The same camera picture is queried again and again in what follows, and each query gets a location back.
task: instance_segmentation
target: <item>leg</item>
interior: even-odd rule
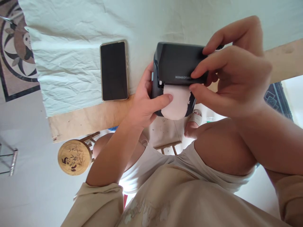
[[[100,151],[102,150],[102,148],[107,144],[107,142],[110,140],[110,138],[112,137],[113,133],[109,133],[109,134],[106,134],[102,137],[100,137],[94,147],[93,147],[93,150],[92,150],[92,154],[93,154],[93,157],[96,158],[98,156],[98,154],[100,153]],[[139,138],[139,141],[138,141],[138,144],[125,168],[125,171],[128,170],[130,167],[133,166],[133,164],[136,163],[136,161],[141,157],[141,155],[143,154],[144,150],[145,150],[145,147],[141,144],[141,142],[143,142],[144,140],[147,141],[146,137],[141,134],[140,135],[140,138]]]
[[[195,122],[189,122],[184,135],[196,139],[195,150],[204,163],[222,173],[244,176],[257,163],[231,119],[200,127]]]

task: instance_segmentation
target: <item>black phone screen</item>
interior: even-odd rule
[[[103,101],[128,98],[125,42],[100,46]]]

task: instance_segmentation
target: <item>white shorts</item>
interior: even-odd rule
[[[141,185],[164,164],[176,165],[196,176],[198,179],[213,182],[222,188],[235,193],[246,184],[255,172],[255,168],[246,176],[233,176],[219,172],[207,166],[200,158],[194,147],[194,141],[181,154],[163,155],[156,149],[145,144],[145,150],[138,161],[122,175],[119,184],[123,193],[134,195]]]

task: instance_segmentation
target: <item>hand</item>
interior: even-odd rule
[[[230,42],[233,46],[213,53],[220,44]],[[236,21],[217,31],[203,54],[211,55],[199,63],[191,77],[198,78],[209,71],[210,78],[206,85],[220,80],[217,93],[202,84],[189,87],[199,102],[227,117],[246,116],[261,108],[272,66],[263,57],[262,29],[258,17]]]
[[[154,99],[149,98],[148,94],[152,91],[152,71],[153,62],[147,66],[143,73],[133,105],[127,116],[128,121],[131,121],[134,127],[142,130],[156,119],[157,116],[154,112],[163,109],[173,100],[171,94],[161,95]]]

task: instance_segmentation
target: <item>shirt sleeve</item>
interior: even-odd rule
[[[303,226],[303,176],[283,177],[274,184],[274,187],[281,219],[291,226]]]
[[[92,187],[83,183],[61,227],[115,226],[123,213],[123,188],[116,183]]]

